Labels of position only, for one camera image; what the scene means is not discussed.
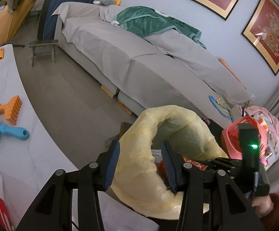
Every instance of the person's hand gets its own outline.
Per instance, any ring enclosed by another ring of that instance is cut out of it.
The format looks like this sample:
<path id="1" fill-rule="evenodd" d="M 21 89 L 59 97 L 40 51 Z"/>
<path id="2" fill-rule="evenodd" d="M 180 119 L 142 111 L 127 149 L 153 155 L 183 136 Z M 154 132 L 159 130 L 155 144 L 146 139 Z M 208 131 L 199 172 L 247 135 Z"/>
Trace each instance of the person's hand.
<path id="1" fill-rule="evenodd" d="M 252 207 L 255 207 L 255 213 L 259 218 L 267 216 L 272 212 L 274 204 L 269 195 L 255 197 L 252 202 Z"/>

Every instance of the green towel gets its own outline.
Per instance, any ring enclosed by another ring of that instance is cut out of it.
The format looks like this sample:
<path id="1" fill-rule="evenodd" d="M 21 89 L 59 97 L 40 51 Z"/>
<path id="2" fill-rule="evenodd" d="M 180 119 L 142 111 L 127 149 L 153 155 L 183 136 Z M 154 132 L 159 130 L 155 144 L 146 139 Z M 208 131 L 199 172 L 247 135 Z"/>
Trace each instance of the green towel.
<path id="1" fill-rule="evenodd" d="M 122 24 L 124 29 L 139 37 L 157 35 L 174 29 L 206 49 L 200 42 L 201 32 L 198 29 L 175 18 L 164 17 L 152 8 L 144 6 L 126 8 L 117 15 L 116 21 Z"/>

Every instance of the white table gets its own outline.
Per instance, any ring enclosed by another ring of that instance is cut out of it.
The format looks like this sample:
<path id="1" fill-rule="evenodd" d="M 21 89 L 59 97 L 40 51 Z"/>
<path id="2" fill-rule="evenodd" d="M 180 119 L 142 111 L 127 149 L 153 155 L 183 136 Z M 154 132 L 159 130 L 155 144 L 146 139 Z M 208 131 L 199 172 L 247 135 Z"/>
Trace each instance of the white table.
<path id="1" fill-rule="evenodd" d="M 49 136 L 36 115 L 24 90 L 11 44 L 5 45 L 0 61 L 0 104 L 19 95 L 23 105 L 17 120 L 18 127 L 26 128 L 26 141 L 11 136 L 0 136 L 0 174 L 3 178 L 4 200 L 15 227 L 26 210 L 57 169 L 77 170 Z M 0 124 L 8 121 L 0 115 Z"/>

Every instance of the gray sofa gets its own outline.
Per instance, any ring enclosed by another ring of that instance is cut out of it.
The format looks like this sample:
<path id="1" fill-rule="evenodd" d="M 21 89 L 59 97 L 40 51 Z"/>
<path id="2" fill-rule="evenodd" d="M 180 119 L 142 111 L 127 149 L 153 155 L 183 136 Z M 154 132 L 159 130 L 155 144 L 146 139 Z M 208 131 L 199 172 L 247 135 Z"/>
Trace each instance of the gray sofa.
<path id="1" fill-rule="evenodd" d="M 97 5 L 88 5 L 80 16 L 70 8 L 59 12 L 55 39 L 136 115 L 145 108 L 178 105 L 223 128 L 231 124 L 209 100 L 210 95 L 220 96 L 194 72 L 144 39 L 103 21 L 93 7 Z M 80 33 L 72 33 L 74 28 Z"/>

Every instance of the sofa cushion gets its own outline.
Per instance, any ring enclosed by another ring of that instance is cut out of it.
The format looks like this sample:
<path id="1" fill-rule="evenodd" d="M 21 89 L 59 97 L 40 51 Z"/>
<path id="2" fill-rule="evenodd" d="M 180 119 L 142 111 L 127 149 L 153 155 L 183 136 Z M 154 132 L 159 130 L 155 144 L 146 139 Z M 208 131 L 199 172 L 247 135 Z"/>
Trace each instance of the sofa cushion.
<path id="1" fill-rule="evenodd" d="M 220 96 L 184 64 L 164 54 L 133 58 L 121 87 L 145 108 L 178 105 L 223 128 L 231 124 L 209 100 L 210 95 L 216 99 Z"/>
<path id="2" fill-rule="evenodd" d="M 62 32 L 117 86 L 127 75 L 132 58 L 162 54 L 144 39 L 101 18 L 68 18 Z"/>

